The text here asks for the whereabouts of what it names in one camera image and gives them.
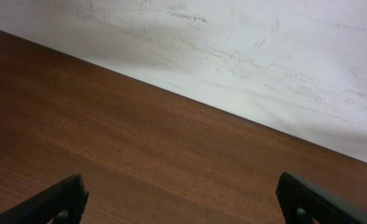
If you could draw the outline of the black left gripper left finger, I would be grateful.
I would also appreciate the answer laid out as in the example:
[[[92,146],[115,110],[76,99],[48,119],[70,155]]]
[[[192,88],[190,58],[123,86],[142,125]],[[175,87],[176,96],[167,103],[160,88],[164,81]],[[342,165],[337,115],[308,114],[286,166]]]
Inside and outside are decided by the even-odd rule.
[[[80,174],[71,175],[20,204],[0,213],[0,224],[79,224],[89,191]]]

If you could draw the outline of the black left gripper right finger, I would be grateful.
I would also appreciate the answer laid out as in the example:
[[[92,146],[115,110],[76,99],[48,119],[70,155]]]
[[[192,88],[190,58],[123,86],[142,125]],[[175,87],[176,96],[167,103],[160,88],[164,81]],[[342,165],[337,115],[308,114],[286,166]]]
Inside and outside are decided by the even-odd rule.
[[[286,224],[367,224],[367,213],[290,172],[281,174],[277,199]]]

